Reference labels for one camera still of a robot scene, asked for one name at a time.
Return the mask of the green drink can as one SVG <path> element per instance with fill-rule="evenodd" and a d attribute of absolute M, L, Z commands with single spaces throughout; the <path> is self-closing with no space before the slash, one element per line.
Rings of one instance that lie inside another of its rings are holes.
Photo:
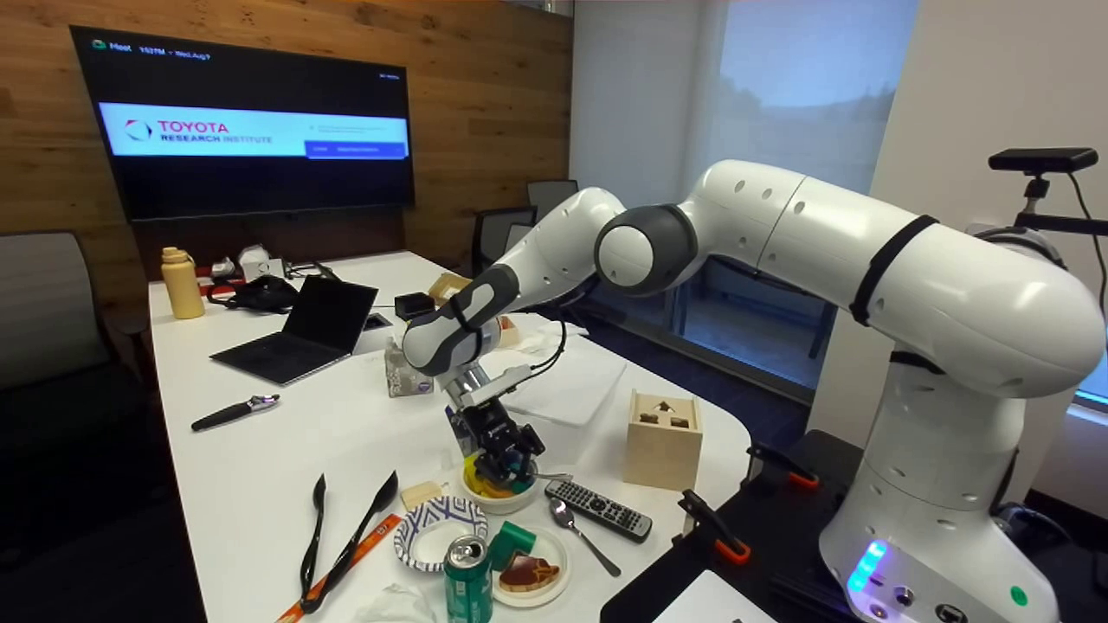
<path fill-rule="evenodd" d="M 458 537 L 443 560 L 448 623 L 490 623 L 493 613 L 491 563 L 482 537 Z"/>

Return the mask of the white plate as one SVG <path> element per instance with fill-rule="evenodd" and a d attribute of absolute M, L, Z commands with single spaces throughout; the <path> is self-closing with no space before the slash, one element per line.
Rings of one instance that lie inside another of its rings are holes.
<path fill-rule="evenodd" d="M 561 537 L 555 535 L 542 527 L 524 525 L 524 530 L 537 537 L 537 541 L 531 553 L 527 555 L 545 565 L 530 565 L 531 576 L 545 575 L 548 582 L 526 591 L 512 591 L 502 585 L 501 576 L 503 572 L 493 572 L 493 599 L 499 606 L 516 607 L 516 610 L 534 610 L 534 607 L 545 607 L 556 600 L 562 592 L 570 588 L 571 575 L 573 575 L 573 556 L 563 543 Z"/>

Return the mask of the black tongs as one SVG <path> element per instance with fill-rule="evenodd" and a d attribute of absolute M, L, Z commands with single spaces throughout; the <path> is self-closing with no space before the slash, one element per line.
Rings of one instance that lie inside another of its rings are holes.
<path fill-rule="evenodd" d="M 353 535 L 341 549 L 335 564 L 327 575 L 320 581 L 320 588 L 315 588 L 315 572 L 317 566 L 318 551 L 322 532 L 325 517 L 325 493 L 327 492 L 327 481 L 325 474 L 317 478 L 316 486 L 312 487 L 312 508 L 316 510 L 316 524 L 300 565 L 300 610 L 304 615 L 317 612 L 324 603 L 325 598 L 336 588 L 355 565 L 357 548 L 363 540 L 365 529 L 377 514 L 384 512 L 388 505 L 398 493 L 398 473 L 392 473 L 384 480 L 383 486 L 377 489 L 377 493 L 365 512 L 363 520 L 355 529 Z"/>

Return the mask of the black laptop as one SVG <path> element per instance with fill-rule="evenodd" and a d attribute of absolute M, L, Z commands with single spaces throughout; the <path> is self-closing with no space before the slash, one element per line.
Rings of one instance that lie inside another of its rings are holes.
<path fill-rule="evenodd" d="M 309 276 L 280 331 L 209 358 L 274 385 L 297 382 L 352 355 L 376 296 L 370 286 Z"/>

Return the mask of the yellow water bottle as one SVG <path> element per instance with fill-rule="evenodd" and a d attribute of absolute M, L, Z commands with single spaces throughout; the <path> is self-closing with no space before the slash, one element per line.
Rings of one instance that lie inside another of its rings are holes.
<path fill-rule="evenodd" d="M 164 247 L 161 253 L 161 272 L 174 319 L 187 320 L 204 316 L 196 264 L 191 259 L 189 253 L 175 246 Z"/>

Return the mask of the black handled can opener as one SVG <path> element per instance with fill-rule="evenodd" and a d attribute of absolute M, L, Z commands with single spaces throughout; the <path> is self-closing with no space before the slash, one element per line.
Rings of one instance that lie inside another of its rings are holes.
<path fill-rule="evenodd" d="M 260 413 L 261 410 L 267 410 L 273 408 L 278 402 L 280 402 L 280 394 L 271 395 L 252 395 L 250 398 L 245 401 L 233 404 L 226 408 L 215 411 L 214 413 L 207 413 L 205 417 L 198 419 L 198 421 L 191 422 L 191 431 L 205 431 L 211 428 L 217 428 L 226 423 L 238 421 L 242 418 L 247 417 L 252 413 Z"/>

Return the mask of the metal spoon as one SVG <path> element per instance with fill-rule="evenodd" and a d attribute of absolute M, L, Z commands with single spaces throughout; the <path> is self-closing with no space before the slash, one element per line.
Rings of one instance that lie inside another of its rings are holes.
<path fill-rule="evenodd" d="M 620 566 L 614 564 L 609 556 L 606 556 L 604 552 L 601 552 L 601 549 L 594 544 L 592 540 L 589 540 L 589 537 L 586 537 L 585 533 L 582 532 L 582 530 L 577 527 L 577 517 L 575 517 L 573 511 L 571 511 L 570 505 L 561 499 L 550 499 L 548 505 L 550 513 L 553 517 L 554 522 L 558 527 L 570 530 L 570 533 L 573 533 L 574 537 L 578 537 L 582 544 L 585 544 L 585 547 L 589 549 L 592 555 L 597 559 L 597 562 L 605 568 L 606 572 L 609 573 L 611 576 L 620 578 Z"/>

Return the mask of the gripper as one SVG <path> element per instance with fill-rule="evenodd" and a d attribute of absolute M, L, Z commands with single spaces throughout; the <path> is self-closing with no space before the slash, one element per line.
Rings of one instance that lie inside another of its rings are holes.
<path fill-rule="evenodd" d="M 509 481 L 510 486 L 533 486 L 537 481 L 531 457 L 545 453 L 546 446 L 537 429 L 516 423 L 497 399 L 459 413 L 448 408 L 448 423 L 462 456 L 478 455 L 475 476 L 488 486 L 507 488 Z"/>

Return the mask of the open wooden box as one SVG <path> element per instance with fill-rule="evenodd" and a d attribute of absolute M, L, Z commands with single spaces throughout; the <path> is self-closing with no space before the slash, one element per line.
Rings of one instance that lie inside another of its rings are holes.
<path fill-rule="evenodd" d="M 458 292 L 466 288 L 466 285 L 470 283 L 471 279 L 466 279 L 466 277 L 460 276 L 458 273 L 444 272 L 440 273 L 437 280 L 433 280 L 427 293 L 433 303 L 435 303 L 435 307 L 440 308 L 447 306 L 448 300 L 458 294 Z"/>

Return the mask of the yellow toy food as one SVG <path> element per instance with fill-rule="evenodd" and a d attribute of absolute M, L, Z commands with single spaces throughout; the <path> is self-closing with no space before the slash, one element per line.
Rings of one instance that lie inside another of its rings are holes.
<path fill-rule="evenodd" d="M 476 472 L 476 458 L 478 455 L 471 455 L 466 457 L 464 461 L 462 480 L 463 484 L 466 486 L 471 492 L 488 499 L 510 499 L 516 493 L 512 490 L 511 486 L 507 488 L 502 488 L 502 486 L 491 484 L 486 478 L 481 477 Z"/>

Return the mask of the black bag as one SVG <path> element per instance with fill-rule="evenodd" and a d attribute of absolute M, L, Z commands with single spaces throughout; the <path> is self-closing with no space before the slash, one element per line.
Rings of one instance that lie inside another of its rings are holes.
<path fill-rule="evenodd" d="M 266 273 L 257 279 L 235 284 L 230 279 L 214 279 L 205 297 L 207 302 L 227 309 L 260 312 L 261 314 L 288 314 L 293 310 L 300 292 L 288 280 Z"/>

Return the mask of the crumpled white tissue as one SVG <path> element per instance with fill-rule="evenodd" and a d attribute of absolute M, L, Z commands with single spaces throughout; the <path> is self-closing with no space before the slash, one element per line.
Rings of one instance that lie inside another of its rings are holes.
<path fill-rule="evenodd" d="M 438 623 L 438 619 L 419 588 L 392 584 L 359 607 L 350 623 Z"/>

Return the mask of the blue patterned paper plate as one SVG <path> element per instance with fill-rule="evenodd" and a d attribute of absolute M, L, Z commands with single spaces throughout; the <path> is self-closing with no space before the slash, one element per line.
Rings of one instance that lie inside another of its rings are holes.
<path fill-rule="evenodd" d="M 448 547 L 459 537 L 486 540 L 486 513 L 471 499 L 443 494 L 403 517 L 394 531 L 393 549 L 402 565 L 438 575 L 444 569 Z"/>

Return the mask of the white bowl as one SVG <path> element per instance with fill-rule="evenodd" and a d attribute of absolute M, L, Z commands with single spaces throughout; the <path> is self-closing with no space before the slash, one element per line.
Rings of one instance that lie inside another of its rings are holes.
<path fill-rule="evenodd" d="M 471 492 L 471 490 L 463 484 L 462 471 L 464 461 L 461 469 L 461 480 L 460 480 L 462 492 L 468 497 L 470 497 L 471 499 L 473 499 L 476 502 L 476 504 L 480 508 L 482 508 L 484 512 L 488 514 L 506 515 L 519 512 L 525 509 L 526 505 L 530 505 L 531 501 L 533 501 L 541 491 L 541 486 L 538 486 L 538 481 L 535 481 L 533 486 L 511 486 L 512 490 L 516 494 L 514 497 L 511 497 L 510 499 L 488 499 L 480 497 Z"/>

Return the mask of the white device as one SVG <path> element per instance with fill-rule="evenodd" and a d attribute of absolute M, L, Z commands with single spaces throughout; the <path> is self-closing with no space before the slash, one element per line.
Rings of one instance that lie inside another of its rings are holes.
<path fill-rule="evenodd" d="M 237 266 L 242 270 L 242 279 L 261 279 L 261 277 L 274 276 L 284 279 L 286 276 L 285 261 L 277 259 L 261 245 L 248 246 L 239 252 Z"/>

